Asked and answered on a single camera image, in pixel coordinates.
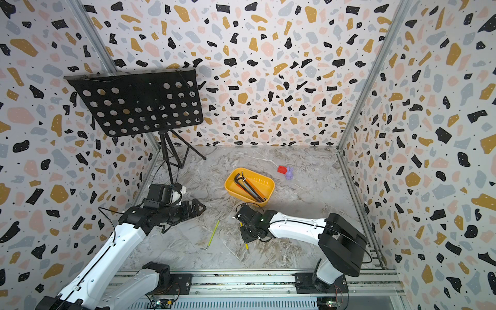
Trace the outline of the yellow hex key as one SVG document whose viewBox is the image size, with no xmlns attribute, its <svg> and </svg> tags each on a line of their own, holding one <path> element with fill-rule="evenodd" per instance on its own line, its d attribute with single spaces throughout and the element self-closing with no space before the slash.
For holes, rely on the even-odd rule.
<svg viewBox="0 0 496 310">
<path fill-rule="evenodd" d="M 249 253 L 249 246 L 247 243 L 245 243 L 245 248 L 246 248 L 247 253 Z"/>
</svg>

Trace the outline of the orange hex key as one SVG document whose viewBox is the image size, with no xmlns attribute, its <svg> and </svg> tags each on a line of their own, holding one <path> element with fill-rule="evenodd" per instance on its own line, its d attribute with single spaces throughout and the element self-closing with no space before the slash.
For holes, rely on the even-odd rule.
<svg viewBox="0 0 496 310">
<path fill-rule="evenodd" d="M 267 200 L 267 198 L 263 195 L 263 193 L 254 185 L 254 183 L 252 181 L 250 181 L 249 179 L 247 179 L 244 174 L 242 174 L 242 177 L 243 177 L 243 181 L 244 183 L 247 184 L 248 187 L 251 188 L 251 190 L 253 192 L 255 192 L 257 194 L 257 196 L 259 197 L 259 200 L 261 202 L 264 202 Z"/>
</svg>

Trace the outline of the long black hex key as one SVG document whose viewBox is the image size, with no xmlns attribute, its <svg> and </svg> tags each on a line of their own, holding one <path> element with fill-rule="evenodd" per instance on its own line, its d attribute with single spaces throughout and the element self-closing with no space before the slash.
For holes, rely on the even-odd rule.
<svg viewBox="0 0 496 310">
<path fill-rule="evenodd" d="M 244 176 L 244 173 L 238 173 L 234 181 L 244 192 L 246 192 L 256 202 L 265 202 L 266 197 Z"/>
</svg>

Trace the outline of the blue hex key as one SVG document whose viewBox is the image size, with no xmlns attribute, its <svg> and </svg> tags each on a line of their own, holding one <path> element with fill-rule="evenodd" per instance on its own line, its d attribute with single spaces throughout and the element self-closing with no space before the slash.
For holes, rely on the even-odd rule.
<svg viewBox="0 0 496 310">
<path fill-rule="evenodd" d="M 251 186 L 253 191 L 256 192 L 261 201 L 266 201 L 266 197 L 251 182 L 249 182 L 249 185 Z"/>
</svg>

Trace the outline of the red hex key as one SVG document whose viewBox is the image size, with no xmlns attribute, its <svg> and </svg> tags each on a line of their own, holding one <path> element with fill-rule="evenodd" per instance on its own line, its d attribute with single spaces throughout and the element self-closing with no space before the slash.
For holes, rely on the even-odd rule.
<svg viewBox="0 0 496 310">
<path fill-rule="evenodd" d="M 239 183 L 236 183 L 236 186 L 237 186 L 238 188 L 240 188 L 240 190 L 241 190 L 243 193 L 245 193 L 246 195 L 248 195 L 248 196 L 249 196 L 249 197 L 251 197 L 251 198 L 254 198 L 254 196 L 253 196 L 252 192 L 251 192 L 249 189 L 246 189 L 244 186 L 240 185 Z"/>
</svg>

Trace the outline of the green hex key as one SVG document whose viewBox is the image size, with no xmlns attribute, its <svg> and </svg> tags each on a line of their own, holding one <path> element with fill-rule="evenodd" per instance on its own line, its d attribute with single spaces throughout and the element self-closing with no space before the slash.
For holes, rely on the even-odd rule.
<svg viewBox="0 0 496 310">
<path fill-rule="evenodd" d="M 206 250 L 208 250 L 210 248 L 211 244 L 213 243 L 215 234 L 216 234 L 216 232 L 218 230 L 219 224 L 220 224 L 220 220 L 217 221 L 217 223 L 216 223 L 216 225 L 214 227 L 214 230 L 213 230 L 213 232 L 211 234 L 211 237 L 210 237 L 210 239 L 208 241 L 208 244 L 205 247 L 201 248 L 201 250 L 206 251 Z"/>
</svg>

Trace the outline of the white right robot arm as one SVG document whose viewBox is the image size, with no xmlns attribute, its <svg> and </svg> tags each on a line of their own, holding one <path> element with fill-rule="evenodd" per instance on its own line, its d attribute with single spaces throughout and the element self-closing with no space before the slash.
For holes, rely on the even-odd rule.
<svg viewBox="0 0 496 310">
<path fill-rule="evenodd" d="M 368 254 L 366 237 L 336 213 L 327 218 L 298 218 L 244 203 L 236 210 L 235 219 L 242 225 L 240 234 L 247 244 L 286 238 L 317 246 L 325 256 L 311 277 L 317 291 L 334 288 L 347 276 L 358 277 Z"/>
</svg>

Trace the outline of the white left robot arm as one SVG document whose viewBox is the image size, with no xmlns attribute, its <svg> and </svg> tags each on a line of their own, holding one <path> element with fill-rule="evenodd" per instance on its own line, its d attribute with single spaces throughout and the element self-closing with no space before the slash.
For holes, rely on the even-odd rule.
<svg viewBox="0 0 496 310">
<path fill-rule="evenodd" d="M 142 296 L 179 289 L 167 264 L 149 262 L 125 284 L 105 293 L 128 256 L 155 227 L 166 233 L 179 223 L 202 215 L 206 209 L 197 199 L 172 207 L 144 200 L 130 207 L 88 265 L 55 297 L 43 297 L 36 309 L 126 309 Z"/>
</svg>

